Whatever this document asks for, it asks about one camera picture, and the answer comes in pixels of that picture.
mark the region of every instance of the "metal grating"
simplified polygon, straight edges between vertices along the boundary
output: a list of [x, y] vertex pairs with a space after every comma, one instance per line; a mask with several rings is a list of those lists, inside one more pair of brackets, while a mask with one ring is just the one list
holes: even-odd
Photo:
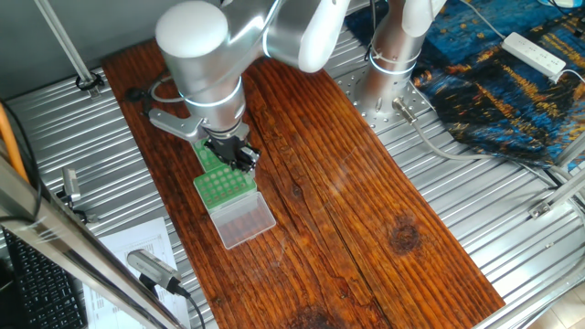
[[[103, 76], [101, 69], [95, 70]], [[31, 140], [39, 169], [47, 187], [62, 187], [63, 166], [77, 169], [82, 199], [76, 208], [95, 214], [99, 223], [88, 224], [97, 237], [130, 228], [155, 218], [164, 218], [177, 269], [186, 289], [199, 306], [207, 328], [217, 328], [197, 277], [191, 268], [161, 197], [110, 86], [92, 100], [69, 79], [13, 99]], [[5, 251], [4, 237], [0, 249]], [[191, 327], [200, 326], [190, 303]]]
[[[354, 0], [349, 12], [368, 4]], [[366, 66], [365, 49], [344, 27], [325, 69], [346, 88], [351, 73]], [[43, 180], [60, 188], [60, 168], [78, 170], [78, 207], [100, 218], [89, 224], [98, 237], [163, 217], [175, 260], [206, 325], [217, 328], [183, 246], [154, 187], [108, 85], [92, 101], [65, 80], [11, 100], [31, 135]], [[417, 113], [423, 130], [444, 151], [468, 152], [445, 131], [432, 109]], [[374, 128], [394, 160], [459, 240], [487, 279], [512, 302], [547, 278], [560, 276], [584, 251], [582, 221], [570, 205], [529, 220], [527, 210], [551, 193], [516, 164], [500, 160], [458, 162], [434, 155], [400, 118]], [[0, 237], [0, 256], [5, 256]], [[192, 327], [197, 314], [189, 307]]]
[[[350, 32], [342, 31], [325, 68], [350, 100], [365, 71], [365, 51]], [[420, 104], [420, 97], [405, 101]], [[415, 108], [435, 145], [454, 154], [472, 153], [453, 140], [432, 108]], [[506, 303], [560, 277], [583, 256], [583, 221], [571, 204], [530, 219], [528, 210], [552, 193], [535, 174], [503, 160], [441, 158], [397, 113], [371, 114], [362, 116]]]

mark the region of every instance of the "wooden board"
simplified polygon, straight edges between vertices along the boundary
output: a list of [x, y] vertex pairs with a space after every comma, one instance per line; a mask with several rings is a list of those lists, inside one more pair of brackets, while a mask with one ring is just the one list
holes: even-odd
[[[277, 226], [225, 250], [193, 187], [203, 172], [191, 146], [124, 100], [163, 67], [153, 41], [103, 62], [221, 328], [470, 328], [504, 305], [329, 76], [274, 60], [243, 85]], [[172, 83], [158, 92], [176, 96]]]

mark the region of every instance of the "white paper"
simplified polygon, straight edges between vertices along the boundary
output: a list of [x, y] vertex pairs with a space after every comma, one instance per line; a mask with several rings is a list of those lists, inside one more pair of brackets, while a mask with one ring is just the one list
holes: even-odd
[[[111, 234], [100, 239], [118, 260], [120, 260], [138, 278], [140, 272], [128, 265], [126, 257], [130, 251], [146, 249], [158, 259], [176, 269], [175, 256], [171, 248], [171, 241], [166, 232], [165, 220], [158, 218], [147, 223], [128, 228], [122, 232]], [[186, 308], [185, 297], [172, 293], [156, 286], [158, 298], [166, 308], [183, 324], [190, 328], [189, 313]], [[88, 315], [89, 329], [142, 329], [138, 321], [114, 304], [101, 297], [90, 287], [83, 285], [85, 307]]]

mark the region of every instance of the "power strip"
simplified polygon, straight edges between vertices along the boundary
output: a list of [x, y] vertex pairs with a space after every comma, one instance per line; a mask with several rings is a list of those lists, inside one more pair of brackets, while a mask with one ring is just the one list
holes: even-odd
[[567, 65], [560, 58], [516, 32], [512, 32], [504, 40], [502, 48], [549, 78], [557, 76]]

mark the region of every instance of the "robotic arm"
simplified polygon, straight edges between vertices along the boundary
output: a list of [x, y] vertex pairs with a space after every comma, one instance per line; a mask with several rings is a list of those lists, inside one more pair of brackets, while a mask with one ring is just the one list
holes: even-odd
[[[377, 29], [360, 106], [372, 106], [394, 82], [406, 81], [424, 36], [446, 0], [390, 0]], [[217, 8], [187, 1], [170, 8], [156, 25], [166, 65], [191, 116], [179, 119], [154, 109], [156, 127], [206, 146], [225, 164], [253, 170], [260, 152], [248, 144], [242, 72], [259, 57], [278, 59], [312, 73], [329, 59], [349, 0], [235, 0]]]

